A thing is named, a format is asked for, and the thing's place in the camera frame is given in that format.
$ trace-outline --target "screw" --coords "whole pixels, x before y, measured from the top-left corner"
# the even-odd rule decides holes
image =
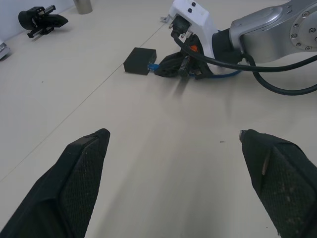
[[[307,17],[309,15],[309,11],[305,11],[303,14],[302,14],[302,17]]]

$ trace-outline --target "bolt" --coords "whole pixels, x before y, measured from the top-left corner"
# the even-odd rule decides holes
[[[308,17],[309,15],[309,11],[305,11],[303,14],[302,14],[302,17]]]
[[[309,33],[314,33],[316,31],[316,28],[309,29]]]

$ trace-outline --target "black foam pad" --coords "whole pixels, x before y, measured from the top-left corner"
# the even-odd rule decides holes
[[[317,168],[292,142],[254,130],[241,136],[252,185],[282,238],[317,237]]]
[[[0,238],[83,238],[98,196],[109,137],[109,131],[101,129],[69,144],[33,185]]]

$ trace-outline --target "blue cable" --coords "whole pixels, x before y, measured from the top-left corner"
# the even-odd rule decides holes
[[[155,64],[155,63],[150,63],[148,65],[148,69],[151,70],[151,71],[155,71],[159,68],[159,64]],[[210,78],[229,78],[229,77],[233,77],[233,76],[236,76],[237,74],[241,73],[242,71],[241,70],[237,70],[237,71],[234,71],[232,73],[228,73],[228,74],[217,74],[217,75],[213,75],[211,76]]]

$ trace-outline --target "orange component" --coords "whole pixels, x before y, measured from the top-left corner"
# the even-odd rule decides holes
[[[191,48],[193,51],[198,52],[198,47],[197,47],[196,45],[193,45],[193,46],[191,46],[190,48]]]

